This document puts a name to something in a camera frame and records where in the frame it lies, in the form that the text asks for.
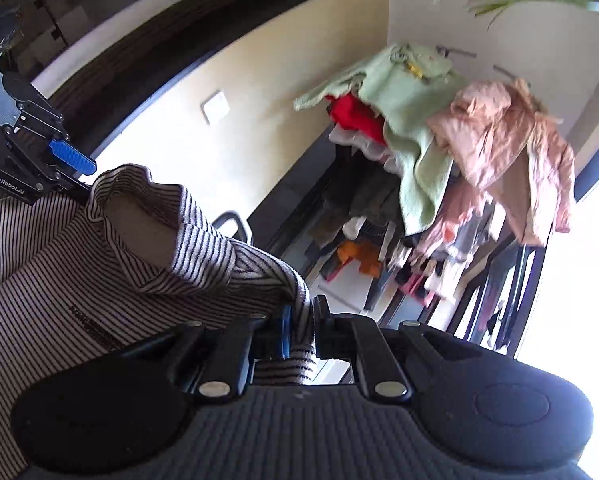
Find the grey striped knit garment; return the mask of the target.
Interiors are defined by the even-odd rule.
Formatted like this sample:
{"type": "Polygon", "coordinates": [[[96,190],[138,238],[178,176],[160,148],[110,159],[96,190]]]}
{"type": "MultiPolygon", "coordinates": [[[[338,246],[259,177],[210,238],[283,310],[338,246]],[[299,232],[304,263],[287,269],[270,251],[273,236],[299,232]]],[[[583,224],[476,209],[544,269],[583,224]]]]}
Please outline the grey striped knit garment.
{"type": "Polygon", "coordinates": [[[25,468],[10,414],[38,380],[184,322],[219,328],[283,304],[293,309],[290,357],[259,364],[255,376],[307,384],[305,281],[221,234],[183,186],[124,165],[101,174],[84,204],[52,193],[28,205],[0,191],[0,479],[25,468]]]}

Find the red hanging garment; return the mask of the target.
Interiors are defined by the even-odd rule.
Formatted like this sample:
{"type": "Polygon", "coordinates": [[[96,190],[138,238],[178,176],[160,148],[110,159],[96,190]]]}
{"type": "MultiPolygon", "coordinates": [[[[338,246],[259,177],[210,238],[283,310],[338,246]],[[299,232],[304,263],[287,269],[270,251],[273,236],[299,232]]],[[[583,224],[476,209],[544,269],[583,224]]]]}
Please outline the red hanging garment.
{"type": "Polygon", "coordinates": [[[346,131],[359,131],[378,144],[386,144],[383,134],[385,119],[370,105],[361,102],[352,93],[339,98],[327,96],[327,100],[327,111],[335,125],[346,131]]]}

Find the pink hanging garment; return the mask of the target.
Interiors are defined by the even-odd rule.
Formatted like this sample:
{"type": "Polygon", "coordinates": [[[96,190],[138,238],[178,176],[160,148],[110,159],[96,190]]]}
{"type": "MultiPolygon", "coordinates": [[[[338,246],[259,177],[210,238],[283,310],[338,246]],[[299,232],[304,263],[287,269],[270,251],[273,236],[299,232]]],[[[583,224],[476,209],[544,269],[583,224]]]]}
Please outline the pink hanging garment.
{"type": "Polygon", "coordinates": [[[464,180],[501,205],[527,246],[572,227],[575,154],[560,124],[524,79],[472,82],[427,119],[464,180]]]}

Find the light green hanging garment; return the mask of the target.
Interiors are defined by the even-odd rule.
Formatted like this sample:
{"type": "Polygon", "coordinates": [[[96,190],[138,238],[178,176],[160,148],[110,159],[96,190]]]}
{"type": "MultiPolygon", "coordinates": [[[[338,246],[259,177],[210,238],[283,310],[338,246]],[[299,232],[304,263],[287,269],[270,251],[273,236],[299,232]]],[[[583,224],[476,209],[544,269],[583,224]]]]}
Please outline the light green hanging garment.
{"type": "Polygon", "coordinates": [[[467,80],[449,58],[408,42],[394,44],[321,82],[294,101],[295,110],[351,93],[385,119],[384,140],[401,169],[399,203],[407,235],[428,229],[441,206],[452,158],[426,120],[446,108],[467,80]]]}

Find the wall power socket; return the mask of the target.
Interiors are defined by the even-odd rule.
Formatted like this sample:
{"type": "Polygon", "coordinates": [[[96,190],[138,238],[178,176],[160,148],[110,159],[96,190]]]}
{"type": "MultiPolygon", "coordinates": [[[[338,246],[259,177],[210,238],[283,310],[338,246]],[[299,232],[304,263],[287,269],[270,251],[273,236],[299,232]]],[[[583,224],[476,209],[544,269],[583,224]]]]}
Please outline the wall power socket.
{"type": "Polygon", "coordinates": [[[203,116],[210,126],[217,126],[226,121],[230,114],[230,104],[226,93],[222,90],[214,92],[206,101],[200,104],[203,116]]]}

